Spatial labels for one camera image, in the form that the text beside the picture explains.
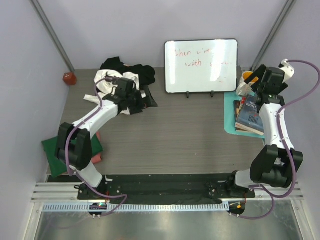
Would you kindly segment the brown Edward Tulane book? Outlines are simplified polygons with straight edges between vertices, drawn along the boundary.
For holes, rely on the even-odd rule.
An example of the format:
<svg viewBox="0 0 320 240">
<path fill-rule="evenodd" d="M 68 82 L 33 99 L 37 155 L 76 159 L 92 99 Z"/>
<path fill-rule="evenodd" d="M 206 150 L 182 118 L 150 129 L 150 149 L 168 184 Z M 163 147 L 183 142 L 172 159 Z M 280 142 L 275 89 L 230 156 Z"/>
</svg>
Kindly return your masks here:
<svg viewBox="0 0 320 240">
<path fill-rule="evenodd" d="M 235 120 L 238 118 L 238 115 L 239 115 L 239 113 L 240 113 L 240 111 L 241 111 L 241 109 L 242 109 L 242 106 L 243 106 L 243 104 L 245 103 L 245 101 L 246 101 L 246 97 L 245 96 L 243 96 L 242 98 L 241 98 L 241 100 L 234 100 L 233 101 L 233 106 L 234 106 L 234 118 L 235 118 Z"/>
</svg>

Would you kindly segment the blue Nineteen Eighty-Four book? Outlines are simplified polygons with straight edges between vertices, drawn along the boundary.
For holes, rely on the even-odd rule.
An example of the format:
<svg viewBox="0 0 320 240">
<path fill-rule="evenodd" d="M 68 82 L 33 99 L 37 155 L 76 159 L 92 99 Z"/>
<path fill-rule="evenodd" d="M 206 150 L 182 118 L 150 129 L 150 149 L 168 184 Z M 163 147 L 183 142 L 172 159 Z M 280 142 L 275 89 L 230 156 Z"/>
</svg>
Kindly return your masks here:
<svg viewBox="0 0 320 240">
<path fill-rule="evenodd" d="M 235 119 L 235 127 L 260 136 L 264 135 L 263 122 L 259 116 L 253 95 L 247 95 L 241 99 Z"/>
</svg>

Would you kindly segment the white t-shirt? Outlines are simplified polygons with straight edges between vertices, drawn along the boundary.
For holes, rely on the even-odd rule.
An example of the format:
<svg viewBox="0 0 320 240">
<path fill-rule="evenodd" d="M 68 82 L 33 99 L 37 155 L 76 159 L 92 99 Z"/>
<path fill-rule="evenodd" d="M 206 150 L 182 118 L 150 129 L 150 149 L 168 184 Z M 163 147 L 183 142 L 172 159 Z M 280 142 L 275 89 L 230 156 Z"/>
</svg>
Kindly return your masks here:
<svg viewBox="0 0 320 240">
<path fill-rule="evenodd" d="M 115 71 L 115 70 L 110 70 L 110 69 L 104 69 L 104 70 L 99 70 L 94 78 L 94 83 L 96 87 L 96 92 L 98 96 L 103 99 L 103 97 L 106 97 L 108 94 L 114 94 L 117 85 L 113 84 L 111 82 L 108 82 L 106 80 L 100 81 L 104 77 L 115 77 L 115 78 L 125 78 L 129 80 L 133 80 L 134 83 L 136 84 L 137 89 L 140 89 L 140 83 L 139 83 L 139 76 L 137 74 L 134 74 L 132 72 L 125 72 L 123 74 Z M 97 104 L 97 106 L 89 113 L 89 115 L 92 115 L 94 112 L 100 109 L 100 100 L 99 98 L 95 95 L 88 95 L 86 94 L 83 98 L 85 101 L 92 102 Z"/>
</svg>

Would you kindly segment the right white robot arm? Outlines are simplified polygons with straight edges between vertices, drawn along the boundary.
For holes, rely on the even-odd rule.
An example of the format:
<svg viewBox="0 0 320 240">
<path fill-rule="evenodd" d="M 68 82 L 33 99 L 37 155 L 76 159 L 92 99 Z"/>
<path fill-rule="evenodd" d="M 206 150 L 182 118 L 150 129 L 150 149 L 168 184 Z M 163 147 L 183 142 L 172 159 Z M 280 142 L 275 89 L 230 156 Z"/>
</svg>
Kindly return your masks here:
<svg viewBox="0 0 320 240">
<path fill-rule="evenodd" d="M 285 101 L 281 96 L 293 77 L 294 68 L 283 60 L 279 67 L 261 65 L 245 80 L 251 86 L 254 102 L 262 120 L 264 147 L 251 163 L 250 169 L 236 171 L 234 179 L 226 184 L 226 193 L 233 198 L 244 189 L 269 185 L 273 188 L 288 188 L 296 181 L 296 173 L 303 162 L 303 154 L 296 151 L 290 141 L 285 122 Z"/>
</svg>

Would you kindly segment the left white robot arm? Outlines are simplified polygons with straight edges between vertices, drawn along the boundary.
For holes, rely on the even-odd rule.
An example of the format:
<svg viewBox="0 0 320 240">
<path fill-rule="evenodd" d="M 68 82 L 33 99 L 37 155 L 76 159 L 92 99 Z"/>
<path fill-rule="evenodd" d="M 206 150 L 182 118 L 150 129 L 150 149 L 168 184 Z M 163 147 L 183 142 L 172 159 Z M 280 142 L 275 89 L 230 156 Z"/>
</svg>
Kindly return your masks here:
<svg viewBox="0 0 320 240">
<path fill-rule="evenodd" d="M 60 125 L 55 149 L 56 158 L 65 163 L 68 174 L 77 174 L 90 186 L 89 194 L 97 200 L 106 195 L 107 188 L 102 184 L 103 176 L 92 163 L 93 136 L 123 111 L 134 115 L 157 107 L 148 85 L 137 87 L 134 80 L 114 76 L 106 76 L 101 82 L 111 83 L 111 92 L 98 96 L 98 105 L 81 119 Z"/>
</svg>

